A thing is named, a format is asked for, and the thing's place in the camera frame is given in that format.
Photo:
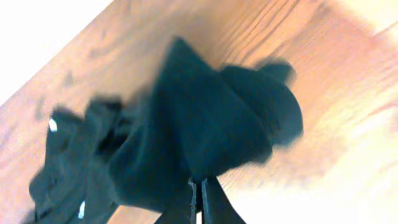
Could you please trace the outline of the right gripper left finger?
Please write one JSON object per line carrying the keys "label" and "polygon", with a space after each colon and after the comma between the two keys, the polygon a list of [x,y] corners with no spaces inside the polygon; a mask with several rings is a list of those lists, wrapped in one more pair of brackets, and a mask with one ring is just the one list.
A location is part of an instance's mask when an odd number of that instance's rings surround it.
{"label": "right gripper left finger", "polygon": [[171,206],[161,214],[155,224],[196,224],[197,185],[189,179]]}

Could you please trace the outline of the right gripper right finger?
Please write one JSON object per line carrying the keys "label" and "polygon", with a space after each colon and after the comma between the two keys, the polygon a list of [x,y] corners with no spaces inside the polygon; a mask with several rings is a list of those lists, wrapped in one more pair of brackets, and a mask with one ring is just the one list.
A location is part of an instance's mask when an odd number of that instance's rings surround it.
{"label": "right gripper right finger", "polygon": [[216,177],[201,183],[203,202],[202,223],[204,224],[246,224],[228,200]]}

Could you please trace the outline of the black t-shirt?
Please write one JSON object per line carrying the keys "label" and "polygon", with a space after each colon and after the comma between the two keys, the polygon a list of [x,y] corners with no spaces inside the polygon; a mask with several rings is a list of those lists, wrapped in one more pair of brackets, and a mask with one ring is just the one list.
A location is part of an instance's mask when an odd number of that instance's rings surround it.
{"label": "black t-shirt", "polygon": [[34,223],[107,223],[120,206],[160,213],[189,179],[197,185],[248,163],[303,133],[288,88],[290,63],[212,69],[175,39],[154,84],[130,105],[95,98],[84,117],[57,107],[49,119],[45,162],[31,180]]}

